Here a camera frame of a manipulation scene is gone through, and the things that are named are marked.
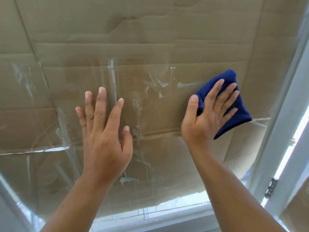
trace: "blue cloth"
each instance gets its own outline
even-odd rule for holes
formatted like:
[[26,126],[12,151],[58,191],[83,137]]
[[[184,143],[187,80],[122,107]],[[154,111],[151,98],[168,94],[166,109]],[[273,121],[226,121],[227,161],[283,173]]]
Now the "blue cloth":
[[[198,109],[197,109],[197,116],[202,114],[202,112],[204,110],[204,99],[205,99],[206,95],[212,89],[214,84],[220,79],[224,79],[224,83],[222,85],[222,88],[221,88],[219,94],[222,93],[227,88],[227,86],[229,84],[237,83],[236,73],[231,69],[226,71],[226,72],[223,72],[222,74],[216,76],[215,78],[213,78],[209,82],[207,82],[206,85],[204,85],[202,88],[200,88],[196,92],[196,95],[198,96],[198,100],[199,100],[198,101],[199,105],[198,105]],[[238,108],[238,111],[228,122],[225,123],[225,125],[223,125],[222,128],[220,128],[219,132],[216,134],[214,139],[217,139],[223,133],[229,131],[230,129],[232,129],[232,128],[238,126],[238,125],[252,121],[251,115],[247,111],[247,109],[245,108],[245,105],[243,104],[243,100],[242,100],[240,94],[238,95],[236,101],[230,106],[230,108],[227,109],[226,113],[228,113],[234,107]]]

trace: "hand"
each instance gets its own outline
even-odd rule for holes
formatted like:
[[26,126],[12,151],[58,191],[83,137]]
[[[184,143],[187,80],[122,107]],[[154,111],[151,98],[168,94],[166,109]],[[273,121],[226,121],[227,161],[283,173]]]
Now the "hand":
[[121,144],[118,139],[123,103],[122,98],[118,100],[106,123],[106,89],[100,87],[95,107],[92,93],[85,92],[86,116],[81,107],[75,109],[83,129],[84,171],[81,178],[94,187],[111,186],[132,158],[133,140],[129,126],[121,132]]
[[223,82],[223,79],[218,80],[207,94],[204,100],[205,108],[200,116],[196,116],[197,95],[192,95],[189,99],[186,115],[181,125],[181,133],[191,154],[195,151],[204,153],[210,150],[216,133],[237,112],[237,108],[233,108],[224,115],[238,97],[239,91],[234,91],[237,84],[232,83],[218,96]]

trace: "metal hinge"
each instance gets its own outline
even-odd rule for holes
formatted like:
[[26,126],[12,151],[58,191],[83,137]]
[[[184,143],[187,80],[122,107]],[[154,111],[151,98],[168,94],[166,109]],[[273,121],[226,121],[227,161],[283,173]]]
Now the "metal hinge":
[[274,188],[276,187],[277,182],[278,182],[278,179],[276,179],[276,178],[271,179],[271,182],[270,182],[270,184],[269,184],[269,186],[266,190],[266,193],[264,195],[266,199],[269,199],[269,197],[271,196]]

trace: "forearm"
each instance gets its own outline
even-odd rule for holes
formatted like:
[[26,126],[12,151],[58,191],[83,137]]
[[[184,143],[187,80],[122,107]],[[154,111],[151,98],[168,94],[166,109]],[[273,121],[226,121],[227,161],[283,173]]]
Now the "forearm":
[[42,232],[88,232],[109,185],[97,188],[80,177]]
[[192,153],[222,232],[283,232],[239,179],[211,153]]

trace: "finger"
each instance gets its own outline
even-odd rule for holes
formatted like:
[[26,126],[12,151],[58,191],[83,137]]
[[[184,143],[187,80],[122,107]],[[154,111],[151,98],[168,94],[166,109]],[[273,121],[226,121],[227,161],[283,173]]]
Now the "finger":
[[204,111],[213,109],[214,102],[216,100],[216,97],[218,96],[220,89],[222,88],[223,83],[224,83],[224,79],[218,80],[214,84],[214,87],[209,91],[209,93],[207,94],[204,100],[204,106],[205,106]]
[[92,93],[90,91],[85,92],[85,110],[86,110],[86,121],[87,121],[87,132],[92,132],[93,119],[94,119],[94,106]]
[[186,114],[183,118],[183,124],[195,124],[198,109],[198,96],[192,95],[189,99]]
[[118,102],[113,107],[107,124],[106,124],[106,130],[108,130],[111,133],[117,133],[118,135],[118,129],[120,125],[120,115],[121,115],[121,109],[123,107],[124,100],[123,98],[119,99]]
[[125,126],[122,129],[121,146],[122,146],[122,153],[131,159],[133,155],[133,138],[132,135],[130,134],[129,126]]
[[75,110],[77,112],[77,117],[79,119],[80,126],[82,127],[83,139],[85,139],[87,135],[87,122],[85,114],[81,107],[76,107]]
[[223,103],[223,105],[221,106],[221,109],[219,111],[219,117],[224,116],[224,114],[226,113],[226,110],[230,108],[230,106],[236,101],[237,97],[239,95],[239,91],[235,90],[231,96],[228,98],[228,100],[225,101],[225,103]]
[[103,131],[106,122],[106,89],[100,87],[95,103],[93,130]]
[[227,113],[225,116],[221,119],[221,127],[232,118],[232,116],[235,115],[235,113],[238,111],[238,108],[233,108],[230,110],[229,113]]
[[225,103],[225,101],[230,97],[230,95],[233,93],[234,89],[236,88],[237,84],[232,83],[230,84],[215,100],[213,111],[216,113],[219,113],[221,110],[221,107]]

